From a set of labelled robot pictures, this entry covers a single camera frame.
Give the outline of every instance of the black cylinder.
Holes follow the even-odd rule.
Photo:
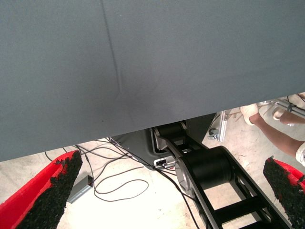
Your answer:
[[[225,152],[226,149],[220,146],[185,154],[195,178],[203,189],[231,181],[231,166]]]
[[[183,128],[181,127],[180,123],[171,123],[171,124],[167,124],[167,125],[161,125],[161,126],[158,126],[157,128],[158,128],[158,131],[161,136],[183,131]]]

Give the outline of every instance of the concrete floor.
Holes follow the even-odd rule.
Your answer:
[[[273,127],[283,131],[293,138],[304,140],[305,125],[295,125],[292,127],[282,125],[274,121],[271,117],[273,109],[270,105],[260,109],[264,114],[264,119]],[[265,160],[274,156],[276,159],[284,161],[296,167],[303,173],[305,168],[294,158],[285,155],[275,148],[255,126],[248,126],[240,113],[236,117],[232,115],[227,124],[225,141],[221,145],[227,147],[237,158],[240,164],[250,174],[265,194],[274,202],[275,206],[284,213],[280,203],[274,198],[273,191],[263,176],[263,166]],[[209,140],[207,137],[203,143],[208,147],[218,146],[219,143]],[[81,144],[87,148],[94,148],[100,145],[100,142],[92,141]],[[67,147],[67,150],[73,150],[73,147]],[[100,149],[100,154],[116,157],[117,155],[110,150]],[[50,158],[63,153],[62,149],[48,152]],[[89,155],[95,174],[98,174],[107,161],[106,159]],[[10,161],[0,162],[0,202],[5,201],[10,195],[23,186],[29,179],[34,177],[41,169],[49,164],[48,159],[43,153],[34,154]],[[106,168],[104,177],[129,168],[140,166],[137,162],[130,159],[117,160]],[[76,182],[90,174],[90,169],[85,158]],[[131,179],[144,179],[149,183],[149,188],[140,196],[119,202],[104,202],[93,195],[93,191],[88,191],[73,204],[67,203],[65,214],[62,216],[58,225],[59,229],[82,229],[82,228],[127,228],[127,229],[193,229],[195,228],[188,209],[175,187],[161,175],[152,172],[146,168],[133,170],[129,173],[114,177],[105,181],[99,187],[100,191],[107,191],[118,187],[120,184]],[[146,188],[146,184],[141,181],[131,182],[112,194],[103,195],[105,199],[117,199],[131,197]],[[239,198],[230,187],[222,185],[206,191],[208,197],[212,199],[212,205],[215,208],[223,207],[227,204],[237,202]],[[200,226],[204,228],[194,205],[189,201],[194,212],[195,218]],[[251,216],[232,221],[224,225],[226,229],[239,228],[251,223]]]

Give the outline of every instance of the black pulley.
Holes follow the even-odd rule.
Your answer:
[[[203,189],[208,189],[230,182],[232,172],[230,163],[225,156],[225,148],[216,147],[186,153],[184,160],[176,161],[176,174],[184,191],[188,191],[190,182],[185,173],[186,166],[193,172]]]
[[[167,125],[161,125],[161,126],[158,126],[157,129],[158,129],[160,135],[163,135],[163,136],[183,131],[183,127],[180,122],[171,123],[171,124],[167,124]]]

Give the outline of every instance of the black metal frame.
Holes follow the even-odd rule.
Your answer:
[[[200,139],[204,138],[215,115],[216,113],[207,114],[196,118],[182,120],[181,122],[185,124],[188,136],[196,141],[200,141]],[[159,150],[155,147],[156,142],[153,136],[153,128],[112,136],[112,138],[124,148],[129,149],[135,155],[143,158],[150,165],[153,165],[154,161],[157,159],[172,156],[168,149]]]
[[[154,130],[158,133],[155,142],[165,141],[176,158],[180,185],[197,200],[195,205],[207,229],[222,229],[222,224],[247,214],[252,214],[256,223],[243,229],[291,228],[226,148],[208,149],[189,137],[181,123],[158,126]],[[214,209],[204,190],[223,183],[230,183],[241,201]]]

